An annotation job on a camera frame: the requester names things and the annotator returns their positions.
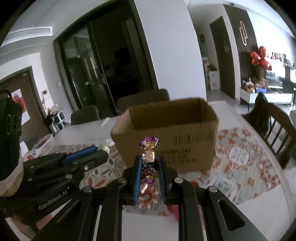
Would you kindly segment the purple candy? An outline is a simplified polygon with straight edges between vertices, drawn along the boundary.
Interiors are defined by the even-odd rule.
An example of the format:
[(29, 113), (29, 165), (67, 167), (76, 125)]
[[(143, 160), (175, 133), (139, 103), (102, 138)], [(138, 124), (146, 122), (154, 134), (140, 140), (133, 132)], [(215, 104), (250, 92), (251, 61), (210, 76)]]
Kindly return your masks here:
[(157, 137), (148, 136), (140, 141), (139, 147), (142, 150), (142, 176), (141, 180), (147, 184), (152, 184), (156, 179), (154, 161), (155, 153), (154, 149), (158, 144), (159, 139)]

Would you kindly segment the red white candy packet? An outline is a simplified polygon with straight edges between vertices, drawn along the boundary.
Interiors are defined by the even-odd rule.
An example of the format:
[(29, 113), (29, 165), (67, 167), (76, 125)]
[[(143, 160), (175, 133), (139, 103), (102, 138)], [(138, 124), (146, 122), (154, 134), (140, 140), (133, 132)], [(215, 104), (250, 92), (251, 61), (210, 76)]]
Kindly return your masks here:
[(144, 195), (146, 190), (148, 189), (149, 185), (146, 182), (142, 182), (139, 186), (139, 193)]

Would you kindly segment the red pink snack bag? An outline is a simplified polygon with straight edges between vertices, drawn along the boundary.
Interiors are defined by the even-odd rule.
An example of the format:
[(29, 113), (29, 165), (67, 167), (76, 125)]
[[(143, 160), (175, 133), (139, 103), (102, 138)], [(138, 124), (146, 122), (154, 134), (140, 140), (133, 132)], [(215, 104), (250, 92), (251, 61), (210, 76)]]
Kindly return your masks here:
[(168, 211), (174, 216), (176, 221), (179, 220), (179, 208), (178, 205), (167, 205)]

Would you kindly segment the clear plastic container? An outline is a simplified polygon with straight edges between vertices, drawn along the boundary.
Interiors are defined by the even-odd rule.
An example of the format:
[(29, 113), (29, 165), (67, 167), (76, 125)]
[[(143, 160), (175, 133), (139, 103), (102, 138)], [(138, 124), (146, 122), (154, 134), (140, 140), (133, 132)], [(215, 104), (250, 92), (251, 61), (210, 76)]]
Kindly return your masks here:
[(55, 147), (55, 139), (52, 134), (48, 134), (33, 146), (33, 150), (39, 150), (41, 156), (44, 156), (49, 154), (53, 147)]

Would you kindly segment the brown cardboard box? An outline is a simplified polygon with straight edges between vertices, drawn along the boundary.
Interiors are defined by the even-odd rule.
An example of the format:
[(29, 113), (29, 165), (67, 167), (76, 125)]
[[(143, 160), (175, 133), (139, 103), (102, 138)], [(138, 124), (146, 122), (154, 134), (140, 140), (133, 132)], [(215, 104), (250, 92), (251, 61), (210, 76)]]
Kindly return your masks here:
[(142, 153), (145, 137), (159, 139), (156, 157), (179, 173), (209, 170), (215, 157), (219, 119), (202, 98), (160, 101), (129, 107), (111, 130), (127, 167)]

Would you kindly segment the dark chair far left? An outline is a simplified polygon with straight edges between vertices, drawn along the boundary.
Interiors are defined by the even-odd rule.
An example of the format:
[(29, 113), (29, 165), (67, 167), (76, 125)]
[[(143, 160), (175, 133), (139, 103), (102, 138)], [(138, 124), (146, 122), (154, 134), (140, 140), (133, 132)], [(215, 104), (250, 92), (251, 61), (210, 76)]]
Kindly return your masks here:
[(87, 106), (85, 108), (74, 111), (71, 114), (71, 125), (81, 125), (99, 120), (98, 109), (95, 105)]

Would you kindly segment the dark chair behind table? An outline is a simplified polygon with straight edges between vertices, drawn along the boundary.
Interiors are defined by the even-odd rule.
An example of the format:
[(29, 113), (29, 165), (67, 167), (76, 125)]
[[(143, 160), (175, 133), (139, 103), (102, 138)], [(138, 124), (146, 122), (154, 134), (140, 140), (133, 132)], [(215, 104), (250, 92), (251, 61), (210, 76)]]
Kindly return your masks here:
[(116, 109), (120, 113), (124, 113), (126, 109), (131, 106), (167, 100), (170, 100), (170, 96), (166, 89), (143, 91), (137, 94), (120, 98), (117, 101)]

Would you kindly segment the patterned floral tablecloth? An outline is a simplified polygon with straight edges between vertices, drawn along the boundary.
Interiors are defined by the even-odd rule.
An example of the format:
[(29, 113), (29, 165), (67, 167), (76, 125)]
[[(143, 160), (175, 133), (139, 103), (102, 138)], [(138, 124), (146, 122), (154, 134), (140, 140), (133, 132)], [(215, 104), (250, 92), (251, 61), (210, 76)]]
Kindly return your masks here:
[[(107, 163), (83, 174), (79, 189), (88, 185), (94, 188), (104, 187), (123, 175), (127, 166), (116, 147), (110, 148), (111, 158)], [(210, 167), (202, 169), (199, 165), (197, 168), (189, 162), (177, 165), (169, 158), (166, 159), (166, 164), (175, 168), (181, 177), (194, 186), (216, 186), (235, 205), (253, 200), (281, 185), (281, 179), (266, 151), (247, 128), (218, 132), (215, 156)], [(139, 195), (137, 205), (124, 206), (125, 211), (156, 216), (177, 215), (177, 206), (166, 207), (161, 200), (159, 180), (157, 175), (156, 177), (156, 181)]]

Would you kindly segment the wooden chair right side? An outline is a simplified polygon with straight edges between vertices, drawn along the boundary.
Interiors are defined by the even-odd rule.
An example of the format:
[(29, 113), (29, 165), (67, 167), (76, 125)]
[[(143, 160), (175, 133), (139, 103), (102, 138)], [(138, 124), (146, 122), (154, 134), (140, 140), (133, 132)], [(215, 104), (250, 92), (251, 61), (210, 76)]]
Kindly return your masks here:
[(243, 117), (265, 141), (284, 169), (295, 147), (295, 127), (290, 117), (268, 102), (263, 93), (258, 94), (253, 109)]

